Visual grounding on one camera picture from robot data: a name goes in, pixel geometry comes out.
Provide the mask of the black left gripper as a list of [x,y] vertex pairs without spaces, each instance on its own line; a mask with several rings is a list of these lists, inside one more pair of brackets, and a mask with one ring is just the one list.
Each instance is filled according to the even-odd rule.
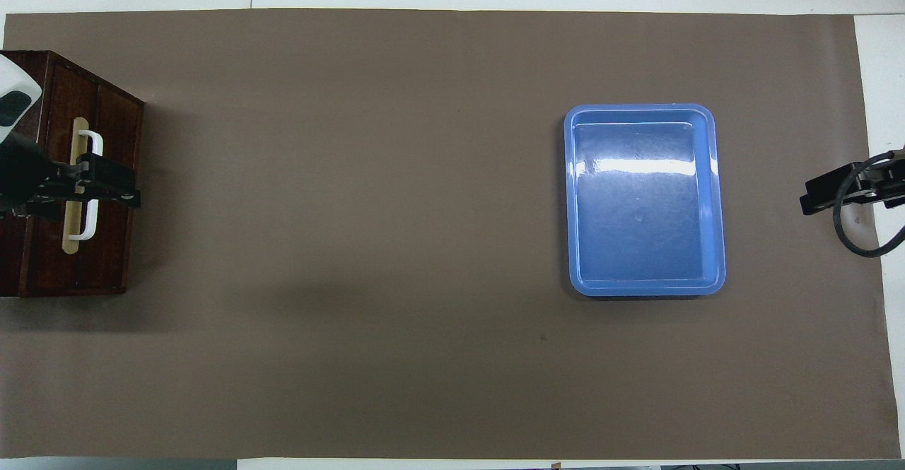
[[[2,218],[62,218],[65,201],[112,201],[141,207],[139,190],[120,191],[76,184],[76,168],[50,160],[27,138],[5,138],[1,145]],[[86,154],[86,180],[133,184],[136,171],[96,153]]]

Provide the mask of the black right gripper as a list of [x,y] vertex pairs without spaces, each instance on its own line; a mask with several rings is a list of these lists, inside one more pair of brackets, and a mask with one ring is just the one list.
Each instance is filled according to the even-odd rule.
[[800,197],[800,207],[804,216],[811,216],[832,208],[840,184],[849,173],[856,170],[853,186],[856,192],[851,202],[867,205],[882,202],[886,209],[904,205],[904,151],[892,149],[855,165],[843,165],[828,173],[811,178],[805,183],[805,195]]

